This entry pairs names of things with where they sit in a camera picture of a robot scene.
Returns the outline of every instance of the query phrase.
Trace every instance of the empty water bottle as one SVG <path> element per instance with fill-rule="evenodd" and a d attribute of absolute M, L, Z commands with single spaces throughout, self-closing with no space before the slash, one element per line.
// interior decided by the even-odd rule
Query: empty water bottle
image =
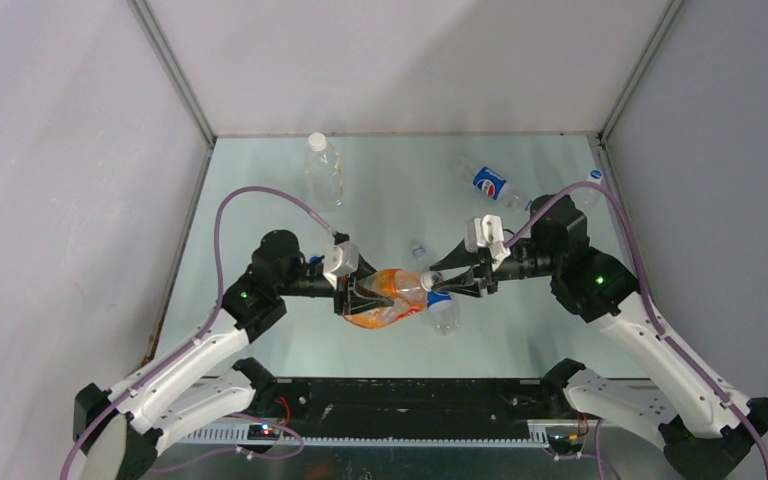
<path fill-rule="evenodd" d="M 601 170 L 591 170 L 584 181 L 599 185 L 602 183 L 603 177 L 604 175 Z M 587 213 L 590 210 L 593 210 L 593 207 L 599 203 L 599 199 L 602 198 L 602 192 L 593 188 L 582 187 L 573 190 L 573 192 L 570 193 L 570 197 L 572 198 L 572 201 L 575 202 L 576 208 L 582 213 Z"/>
<path fill-rule="evenodd" d="M 340 155 L 321 133 L 308 137 L 307 144 L 304 173 L 309 201 L 319 211 L 334 210 L 343 203 L 343 168 Z"/>
<path fill-rule="evenodd" d="M 451 168 L 465 182 L 481 190 L 485 195 L 506 208 L 524 210 L 531 204 L 530 199 L 523 196 L 501 175 L 466 154 L 455 155 L 452 159 Z"/>
<path fill-rule="evenodd" d="M 361 297 L 382 296 L 393 301 L 390 307 L 379 307 L 343 318 L 363 328 L 382 328 L 407 316 L 425 310 L 428 302 L 425 289 L 414 272 L 389 269 L 358 280 L 355 293 Z"/>
<path fill-rule="evenodd" d="M 411 257 L 413 258 L 416 270 L 423 274 L 429 271 L 429 267 L 432 265 L 433 260 L 428 255 L 425 247 L 422 246 L 419 241 L 412 241 L 411 245 Z M 433 275 L 442 280 L 440 272 L 432 272 Z M 451 333 L 460 326 L 460 311 L 455 299 L 452 298 L 452 294 L 445 292 L 428 292 L 428 301 L 426 303 L 426 310 L 428 313 L 425 315 L 431 319 L 434 329 L 441 335 Z"/>

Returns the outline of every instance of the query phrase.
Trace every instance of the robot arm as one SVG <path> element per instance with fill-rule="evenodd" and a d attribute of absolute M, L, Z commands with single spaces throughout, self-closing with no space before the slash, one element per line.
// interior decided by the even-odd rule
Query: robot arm
<path fill-rule="evenodd" d="M 532 213 L 548 200 L 536 199 Z M 485 216 L 467 223 L 464 242 L 432 270 L 469 267 L 432 290 L 470 296 L 495 293 L 498 283 L 551 277 L 555 298 L 590 328 L 630 354 L 660 390 L 641 393 L 604 379 L 584 365 L 565 360 L 544 377 L 562 394 L 556 400 L 605 418 L 662 449 L 687 478 L 725 477 L 755 443 L 731 410 L 736 406 L 759 434 L 768 431 L 768 399 L 750 399 L 708 366 L 655 310 L 659 334 L 646 313 L 637 278 L 616 258 L 590 246 L 587 219 L 569 197 L 538 220 L 531 238 L 504 246 L 501 219 Z M 672 339 L 727 393 L 721 402 L 705 381 L 667 344 Z"/>
<path fill-rule="evenodd" d="M 348 236 L 335 235 L 335 243 L 323 261 L 308 263 L 291 232 L 267 234 L 246 272 L 225 291 L 222 309 L 205 334 L 197 336 L 202 327 L 196 327 L 181 344 L 110 389 L 102 391 L 90 384 L 76 395 L 73 428 L 78 438 L 114 399 L 127 394 L 82 445 L 84 453 L 89 453 L 114 418 L 123 416 L 127 420 L 124 453 L 115 478 L 140 478 L 166 448 L 190 432 L 253 405 L 255 409 L 271 405 L 275 379 L 252 358 L 236 362 L 218 379 L 193 385 L 284 316 L 282 296 L 332 298 L 335 313 L 347 315 L 388 305 L 386 298 L 355 294 L 354 282 L 375 269 Z M 189 343 L 190 348 L 176 353 Z M 134 388 L 141 377 L 155 370 L 150 381 Z"/>

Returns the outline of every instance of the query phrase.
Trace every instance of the metal edge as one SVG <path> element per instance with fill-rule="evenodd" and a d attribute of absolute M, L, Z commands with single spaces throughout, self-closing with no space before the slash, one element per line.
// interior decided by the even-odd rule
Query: metal edge
<path fill-rule="evenodd" d="M 403 137 L 453 137 L 460 135 L 474 135 L 474 136 L 538 136 L 538 135 L 560 135 L 560 136 L 595 136 L 598 132 L 596 130 L 574 130 L 574 131 L 561 131 L 553 130 L 546 132 L 536 131 L 487 131 L 487 132 L 322 132 L 330 137 L 383 137 L 383 136 L 403 136 Z M 244 134 L 231 134 L 220 135 L 218 138 L 300 138 L 306 137 L 308 133 L 244 133 Z"/>
<path fill-rule="evenodd" d="M 187 239 L 190 237 L 190 229 L 192 229 L 193 220 L 195 220 L 196 217 L 196 209 L 198 208 L 199 199 L 201 199 L 201 192 L 204 189 L 204 181 L 207 177 L 207 170 L 208 167 L 210 167 L 211 158 L 213 158 L 213 148 L 208 147 L 204 153 L 201 169 L 196 178 L 196 188 L 193 191 L 192 199 L 190 199 L 190 207 L 187 211 L 187 217 L 184 220 L 184 228 L 178 239 L 178 247 L 175 249 L 175 262 L 172 265 L 172 270 L 169 272 L 169 278 L 167 278 L 166 286 L 163 290 L 163 308 L 160 309 L 157 326 L 154 328 L 151 337 L 149 337 L 148 350 L 146 351 L 145 357 L 143 357 L 141 366 L 152 361 L 157 354 L 157 345 L 160 343 L 160 332 L 163 330 L 163 322 L 166 319 L 166 312 L 169 310 L 169 302 L 172 300 L 172 289 L 175 288 L 175 281 L 178 278 L 178 270 L 181 269 L 181 262 L 184 259 L 184 248 L 187 246 Z"/>
<path fill-rule="evenodd" d="M 646 46 L 640 53 L 640 57 L 637 59 L 634 68 L 631 70 L 631 74 L 623 85 L 620 95 L 614 101 L 614 105 L 611 107 L 611 111 L 608 113 L 608 118 L 605 119 L 605 123 L 600 130 L 602 139 L 609 139 L 614 129 L 622 118 L 629 101 L 640 86 L 640 81 L 652 64 L 652 59 L 655 54 L 660 50 L 661 45 L 664 42 L 664 38 L 672 30 L 675 20 L 678 14 L 681 12 L 682 7 L 687 3 L 687 0 L 670 0 L 664 9 L 664 13 L 661 14 L 658 24 L 655 25 L 655 30 L 649 36 L 649 40 L 646 42 Z"/>
<path fill-rule="evenodd" d="M 607 151 L 605 150 L 604 143 L 602 143 L 598 134 L 588 135 L 587 140 L 590 143 L 590 153 L 593 155 L 593 161 L 596 163 L 596 166 L 599 168 L 599 170 L 602 171 L 608 190 L 616 195 L 623 210 L 625 210 L 627 213 L 628 209 L 625 206 L 622 191 L 620 191 L 619 184 L 617 184 L 617 177 L 614 174 L 614 167 L 611 164 L 611 160 L 608 157 Z M 613 208 L 610 208 L 610 206 L 608 207 L 608 214 L 611 216 L 611 223 L 614 225 L 614 231 L 618 236 L 623 238 L 623 241 L 619 242 L 623 263 L 625 265 L 631 265 L 631 250 L 628 248 L 628 240 L 622 234 L 622 225 L 620 224 L 619 216 L 617 216 L 617 212 L 615 212 Z"/>
<path fill-rule="evenodd" d="M 207 116 L 204 114 L 204 110 L 199 105 L 195 92 L 193 92 L 190 83 L 187 81 L 181 65 L 175 58 L 172 47 L 169 45 L 163 29 L 160 28 L 160 24 L 157 22 L 157 17 L 155 17 L 148 0 L 128 0 L 128 4 L 131 6 L 137 22 L 142 26 L 146 38 L 157 54 L 157 58 L 169 76 L 173 88 L 178 92 L 178 96 L 190 113 L 190 117 L 195 122 L 205 143 L 208 148 L 213 148 L 216 144 L 216 134 L 213 132 L 213 128 L 211 128 L 210 122 L 208 122 Z"/>
<path fill-rule="evenodd" d="M 605 162 L 606 168 L 610 169 L 610 171 L 611 171 L 610 175 L 608 175 L 607 173 L 605 174 L 605 178 L 609 180 L 608 181 L 608 185 L 609 185 L 608 188 L 610 188 L 611 191 L 614 192 L 614 194 L 617 196 L 617 198 L 619 198 L 620 203 L 622 204 L 623 209 L 625 210 L 625 213 L 628 216 L 628 222 L 629 222 L 629 224 L 631 226 L 631 234 L 632 234 L 633 238 L 627 240 L 622 245 L 623 254 L 628 256 L 628 262 L 629 263 L 627 263 L 627 265 L 631 265 L 631 253 L 628 251 L 628 242 L 631 241 L 631 240 L 637 242 L 638 236 L 637 236 L 637 230 L 635 228 L 635 225 L 637 225 L 637 222 L 634 221 L 634 214 L 628 208 L 626 208 L 626 203 L 625 203 L 625 200 L 623 199 L 622 188 L 620 187 L 620 181 L 618 180 L 617 175 L 614 173 L 614 169 L 613 169 L 613 166 L 612 166 L 613 162 L 611 160 L 611 154 L 610 154 L 611 148 L 610 148 L 610 146 L 606 145 L 604 142 L 602 142 L 600 151 L 601 151 L 601 155 L 602 155 L 603 161 Z M 638 242 L 638 248 L 640 249 L 641 260 L 643 261 L 643 267 L 646 269 L 647 272 L 649 272 L 649 271 L 651 271 L 651 269 L 649 268 L 649 265 L 647 264 L 646 254 L 643 251 L 643 247 L 639 246 L 639 243 L 640 242 Z M 657 285 L 657 282 L 654 281 L 652 278 L 649 279 L 649 289 L 652 291 L 653 300 L 658 298 L 658 285 Z"/>

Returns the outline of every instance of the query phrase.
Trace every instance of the white wall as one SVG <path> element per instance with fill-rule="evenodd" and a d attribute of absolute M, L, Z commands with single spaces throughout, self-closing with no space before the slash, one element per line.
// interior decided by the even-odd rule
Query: white wall
<path fill-rule="evenodd" d="M 204 150 L 124 0 L 0 1 L 0 478 L 145 354 Z"/>
<path fill-rule="evenodd" d="M 689 2 L 610 153 L 661 310 L 768 396 L 768 2 Z M 759 455 L 738 473 L 763 478 Z"/>
<path fill-rule="evenodd" d="M 601 128 L 667 0 L 154 0 L 211 125 Z"/>

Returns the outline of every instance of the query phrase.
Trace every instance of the bottle cap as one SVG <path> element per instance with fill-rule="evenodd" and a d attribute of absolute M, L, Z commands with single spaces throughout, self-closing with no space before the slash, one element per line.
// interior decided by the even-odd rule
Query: bottle cap
<path fill-rule="evenodd" d="M 602 183 L 602 177 L 605 175 L 602 174 L 602 170 L 591 170 L 589 174 L 587 174 L 587 181 L 593 182 L 593 183 Z"/>
<path fill-rule="evenodd" d="M 307 144 L 314 152 L 321 152 L 328 146 L 328 140 L 321 133 L 312 133 L 307 137 Z"/>
<path fill-rule="evenodd" d="M 425 272 L 419 276 L 419 284 L 426 292 L 430 292 L 434 284 L 440 280 L 440 274 L 437 272 Z"/>

